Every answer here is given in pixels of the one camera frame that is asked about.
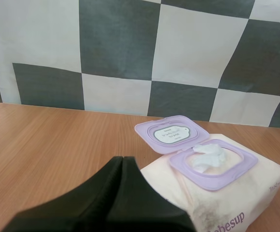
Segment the open flip lid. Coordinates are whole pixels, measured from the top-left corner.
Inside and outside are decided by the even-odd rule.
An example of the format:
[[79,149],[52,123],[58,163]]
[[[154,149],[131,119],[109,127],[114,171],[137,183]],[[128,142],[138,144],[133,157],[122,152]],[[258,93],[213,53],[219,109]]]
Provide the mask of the open flip lid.
[[135,131],[157,153],[187,150],[209,138],[209,133],[185,116],[137,124]]
[[[135,131],[156,152],[170,154],[178,152],[169,159],[170,165],[205,190],[216,191],[238,179],[252,168],[258,158],[222,140],[209,140],[210,135],[203,128],[184,116],[166,117],[135,126]],[[196,144],[218,144],[221,148],[238,154],[241,162],[217,175],[199,173],[190,167],[187,158],[195,154]]]

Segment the checkered backdrop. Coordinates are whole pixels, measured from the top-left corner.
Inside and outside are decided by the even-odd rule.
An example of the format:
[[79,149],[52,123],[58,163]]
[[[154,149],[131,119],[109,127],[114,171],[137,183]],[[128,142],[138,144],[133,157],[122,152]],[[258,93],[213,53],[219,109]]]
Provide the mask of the checkered backdrop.
[[280,0],[0,0],[0,93],[280,127]]

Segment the wooden table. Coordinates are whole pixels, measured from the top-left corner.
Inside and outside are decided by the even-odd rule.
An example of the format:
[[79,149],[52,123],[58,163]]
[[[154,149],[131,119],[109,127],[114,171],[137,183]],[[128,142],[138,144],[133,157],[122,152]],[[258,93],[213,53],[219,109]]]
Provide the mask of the wooden table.
[[[157,119],[0,103],[0,229],[23,209],[78,186],[113,156],[143,168],[160,155],[134,132]],[[280,164],[280,129],[197,122]],[[248,232],[280,232],[280,190]]]

